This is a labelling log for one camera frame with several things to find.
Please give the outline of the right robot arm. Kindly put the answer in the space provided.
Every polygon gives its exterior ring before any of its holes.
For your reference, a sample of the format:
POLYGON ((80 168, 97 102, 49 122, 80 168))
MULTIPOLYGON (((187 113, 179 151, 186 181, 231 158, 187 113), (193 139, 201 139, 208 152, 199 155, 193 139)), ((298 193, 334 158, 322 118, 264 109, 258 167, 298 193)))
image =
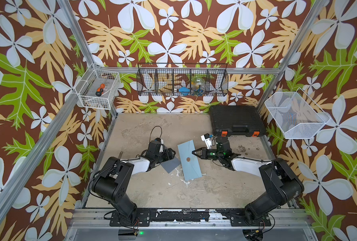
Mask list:
POLYGON ((305 188, 297 175, 282 158, 273 160, 252 159, 234 153, 227 137, 217 137, 213 143, 205 134, 202 141, 206 146, 191 153, 203 160, 219 161, 221 166, 232 171, 249 173, 262 178, 265 192, 244 207, 239 218, 247 224, 262 220, 272 210, 300 196, 305 188))

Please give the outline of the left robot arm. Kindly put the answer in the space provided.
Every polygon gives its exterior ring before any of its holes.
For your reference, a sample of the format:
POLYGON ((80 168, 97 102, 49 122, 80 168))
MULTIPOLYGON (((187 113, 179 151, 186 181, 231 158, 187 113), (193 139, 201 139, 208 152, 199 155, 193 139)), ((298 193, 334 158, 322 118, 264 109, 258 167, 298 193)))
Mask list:
POLYGON ((139 224, 137 205, 126 194, 130 179, 138 173, 145 173, 156 165, 173 160, 176 151, 167 148, 161 138, 149 142, 148 149, 135 159, 109 158, 104 167, 94 175, 88 185, 93 196, 103 199, 114 207, 114 217, 119 224, 135 226, 139 224))

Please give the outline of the light blue envelope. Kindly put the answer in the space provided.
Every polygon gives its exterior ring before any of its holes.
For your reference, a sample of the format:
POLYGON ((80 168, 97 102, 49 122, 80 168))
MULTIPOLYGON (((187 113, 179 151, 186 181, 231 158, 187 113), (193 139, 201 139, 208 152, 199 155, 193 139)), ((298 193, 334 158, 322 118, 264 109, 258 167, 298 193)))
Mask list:
POLYGON ((195 150, 193 140, 179 144, 177 147, 185 181, 201 178, 198 158, 192 153, 195 150))

